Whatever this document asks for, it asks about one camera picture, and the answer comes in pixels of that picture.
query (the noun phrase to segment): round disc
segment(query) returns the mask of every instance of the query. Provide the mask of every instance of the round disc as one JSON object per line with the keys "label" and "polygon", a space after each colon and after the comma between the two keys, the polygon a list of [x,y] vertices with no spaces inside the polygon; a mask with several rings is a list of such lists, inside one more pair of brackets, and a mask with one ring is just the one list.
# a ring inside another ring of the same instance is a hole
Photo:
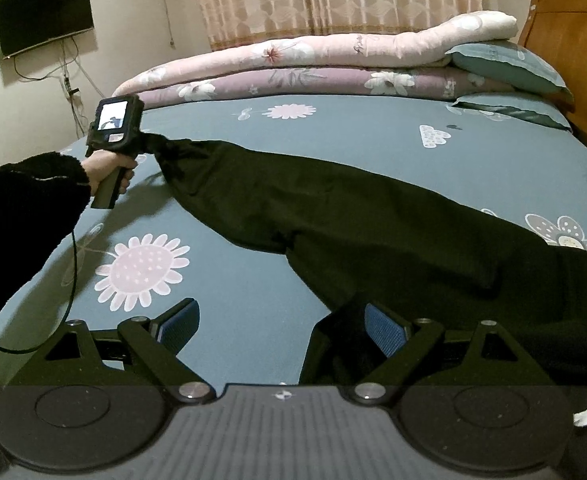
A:
{"label": "round disc", "polygon": [[545,465],[573,427],[567,399],[554,386],[412,386],[399,416],[419,450],[491,474]]}
{"label": "round disc", "polygon": [[165,414],[151,385],[7,386],[0,395],[0,446],[40,471],[102,468],[144,447]]}

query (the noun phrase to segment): pink quilt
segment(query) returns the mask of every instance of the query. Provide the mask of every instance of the pink quilt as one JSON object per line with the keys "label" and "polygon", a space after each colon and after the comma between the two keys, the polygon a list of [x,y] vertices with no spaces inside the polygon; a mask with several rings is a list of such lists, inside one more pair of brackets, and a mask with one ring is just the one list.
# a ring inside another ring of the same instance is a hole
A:
{"label": "pink quilt", "polygon": [[[168,88],[265,68],[322,66],[394,69],[433,64],[442,66],[447,62],[445,52],[458,44],[507,40],[516,33],[517,24],[513,16],[496,10],[480,10],[461,14],[427,30],[403,32],[396,36],[332,34],[271,40],[170,61],[122,83],[112,95]],[[382,72],[369,71],[369,75],[373,73]],[[389,84],[396,88],[394,82]],[[184,90],[183,94],[193,94],[188,87],[181,90]]]}
{"label": "pink quilt", "polygon": [[513,92],[511,85],[455,67],[372,70],[298,67],[249,70],[139,92],[145,110],[189,101],[243,99],[277,94],[390,95],[455,101],[479,92]]}

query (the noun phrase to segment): camera screen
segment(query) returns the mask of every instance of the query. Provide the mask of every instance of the camera screen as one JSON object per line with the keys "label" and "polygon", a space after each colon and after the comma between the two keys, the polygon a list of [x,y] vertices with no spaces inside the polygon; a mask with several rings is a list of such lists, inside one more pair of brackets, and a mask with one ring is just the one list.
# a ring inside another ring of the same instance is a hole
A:
{"label": "camera screen", "polygon": [[100,111],[100,122],[98,124],[99,130],[109,130],[109,128],[120,128],[125,119],[125,111],[127,109],[127,101],[120,101],[118,103],[109,103],[102,107]]}

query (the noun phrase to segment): pillow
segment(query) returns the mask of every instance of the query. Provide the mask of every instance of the pillow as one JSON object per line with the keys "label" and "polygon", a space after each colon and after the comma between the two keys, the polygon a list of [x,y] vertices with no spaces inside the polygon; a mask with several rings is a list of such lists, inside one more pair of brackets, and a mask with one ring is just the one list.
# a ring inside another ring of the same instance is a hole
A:
{"label": "pillow", "polygon": [[554,105],[536,95],[524,92],[465,95],[451,106],[503,114],[529,123],[571,131],[571,124]]}
{"label": "pillow", "polygon": [[458,68],[542,96],[561,96],[573,103],[573,95],[560,74],[544,59],[510,41],[464,43],[447,51]]}

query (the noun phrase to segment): silver screw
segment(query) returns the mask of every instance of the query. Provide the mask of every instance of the silver screw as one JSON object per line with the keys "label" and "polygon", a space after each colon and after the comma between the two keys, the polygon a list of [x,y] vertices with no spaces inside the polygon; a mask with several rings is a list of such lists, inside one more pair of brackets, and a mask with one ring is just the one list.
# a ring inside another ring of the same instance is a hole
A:
{"label": "silver screw", "polygon": [[208,395],[210,391],[211,388],[208,384],[199,381],[182,384],[178,389],[178,393],[183,397],[187,397],[187,399],[202,399]]}
{"label": "silver screw", "polygon": [[362,383],[355,387],[355,394],[361,399],[380,399],[387,389],[378,383]]}

